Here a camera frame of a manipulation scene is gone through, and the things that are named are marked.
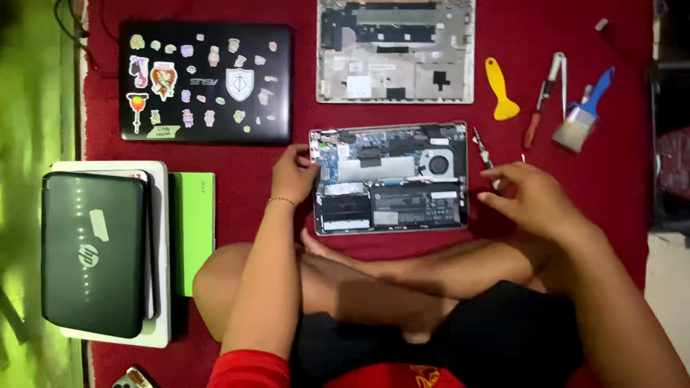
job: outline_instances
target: bracelet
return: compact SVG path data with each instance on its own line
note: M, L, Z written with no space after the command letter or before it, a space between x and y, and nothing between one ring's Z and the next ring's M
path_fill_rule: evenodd
M287 201L287 202L290 202L290 203L293 205L293 208L296 208L296 207L297 207L297 205L296 205L294 202L290 201L290 200L287 199L287 198L282 198L282 197L271 197L271 198L268 198L268 201L266 201L266 206L268 206L268 204L270 204L271 202L276 201L276 200Z

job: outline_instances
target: black shorts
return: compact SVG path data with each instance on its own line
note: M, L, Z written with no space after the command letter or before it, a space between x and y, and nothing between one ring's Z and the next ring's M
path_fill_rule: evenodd
M468 388L563 387L582 364L572 302L501 281L460 302L422 345L399 329L305 315L290 370L294 387L321 387L348 371L380 362L448 369Z

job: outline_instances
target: shield sticker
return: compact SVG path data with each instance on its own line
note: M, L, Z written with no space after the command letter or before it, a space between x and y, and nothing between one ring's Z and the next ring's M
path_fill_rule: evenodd
M225 87L237 101L244 101L254 90L254 70L225 69Z

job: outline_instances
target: green hp laptop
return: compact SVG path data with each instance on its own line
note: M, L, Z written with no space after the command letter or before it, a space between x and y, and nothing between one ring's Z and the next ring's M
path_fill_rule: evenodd
M43 317L122 338L141 332L148 188L128 177L43 177Z

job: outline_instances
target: hand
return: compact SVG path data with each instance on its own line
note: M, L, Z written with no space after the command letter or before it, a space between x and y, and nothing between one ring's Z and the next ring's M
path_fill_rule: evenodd
M540 237L560 244L593 226L552 176L530 164L506 164L482 171L482 177L501 179L502 185L517 185L515 199L492 193L480 193L477 197L518 226Z
M309 195L311 185L319 173L319 165L299 153L309 150L307 144L293 144L273 167L273 187L271 197L280 197L301 204Z

